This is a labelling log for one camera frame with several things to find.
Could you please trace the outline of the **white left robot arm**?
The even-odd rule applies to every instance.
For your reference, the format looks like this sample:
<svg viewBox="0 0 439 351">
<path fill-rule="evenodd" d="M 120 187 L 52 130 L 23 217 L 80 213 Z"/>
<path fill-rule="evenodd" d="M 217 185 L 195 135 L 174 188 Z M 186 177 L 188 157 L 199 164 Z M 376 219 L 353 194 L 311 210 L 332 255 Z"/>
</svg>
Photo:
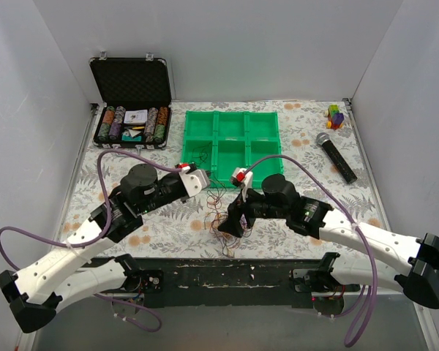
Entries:
<svg viewBox="0 0 439 351">
<path fill-rule="evenodd" d="M 198 195 L 209 177 L 194 165 L 167 169 L 138 164 L 120 180 L 105 202 L 64 241 L 26 268 L 0 273 L 0 289 L 24 333 L 46 326 L 62 309 L 106 290 L 136 291 L 146 274 L 129 254 L 83 271 L 96 256 L 142 227 L 142 216 Z"/>
</svg>

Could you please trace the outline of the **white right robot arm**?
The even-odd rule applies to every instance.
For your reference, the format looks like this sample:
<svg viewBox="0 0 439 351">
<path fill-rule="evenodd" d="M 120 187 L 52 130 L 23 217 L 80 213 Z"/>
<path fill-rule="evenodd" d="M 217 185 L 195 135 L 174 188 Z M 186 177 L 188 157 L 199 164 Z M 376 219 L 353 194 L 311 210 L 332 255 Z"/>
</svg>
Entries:
<svg viewBox="0 0 439 351">
<path fill-rule="evenodd" d="M 299 235 L 364 254 L 356 259 L 330 252 L 316 268 L 294 270 L 292 279 L 299 292 L 329 293 L 358 284 L 401 292 L 419 305 L 439 309 L 439 237 L 427 233 L 416 238 L 367 223 L 354 225 L 328 203 L 301 196 L 280 174 L 265 178 L 261 189 L 241 186 L 219 231 L 240 238 L 256 219 L 283 219 Z"/>
</svg>

